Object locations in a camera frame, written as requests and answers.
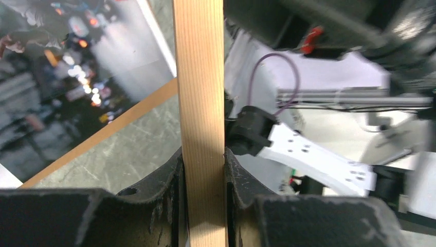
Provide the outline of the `light wooden picture frame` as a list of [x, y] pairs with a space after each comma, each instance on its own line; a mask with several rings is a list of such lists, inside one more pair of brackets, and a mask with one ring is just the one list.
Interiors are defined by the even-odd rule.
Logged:
[[222, 1], [173, 2], [191, 246], [226, 246]]

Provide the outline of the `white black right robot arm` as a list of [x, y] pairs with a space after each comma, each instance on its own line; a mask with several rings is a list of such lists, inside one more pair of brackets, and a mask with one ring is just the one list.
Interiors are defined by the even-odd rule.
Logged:
[[226, 126], [226, 145], [236, 155], [259, 156], [295, 168], [345, 196], [395, 202], [408, 212], [435, 218], [435, 151], [420, 152], [413, 170], [349, 160], [314, 144], [273, 115], [245, 106]]

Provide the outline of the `printed street photo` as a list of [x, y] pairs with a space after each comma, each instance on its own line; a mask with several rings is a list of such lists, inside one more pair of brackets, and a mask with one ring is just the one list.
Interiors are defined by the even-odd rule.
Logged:
[[1, 188], [21, 187], [175, 74], [147, 1], [1, 1]]

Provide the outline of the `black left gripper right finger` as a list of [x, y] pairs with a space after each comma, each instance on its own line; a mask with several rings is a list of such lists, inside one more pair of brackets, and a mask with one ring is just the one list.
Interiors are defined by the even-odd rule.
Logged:
[[229, 246], [406, 246], [393, 211], [360, 197], [278, 195], [225, 154]]

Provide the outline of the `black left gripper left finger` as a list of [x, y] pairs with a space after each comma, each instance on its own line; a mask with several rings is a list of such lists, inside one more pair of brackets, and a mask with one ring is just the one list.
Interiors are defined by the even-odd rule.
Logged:
[[118, 194], [1, 190], [1, 246], [184, 246], [181, 151]]

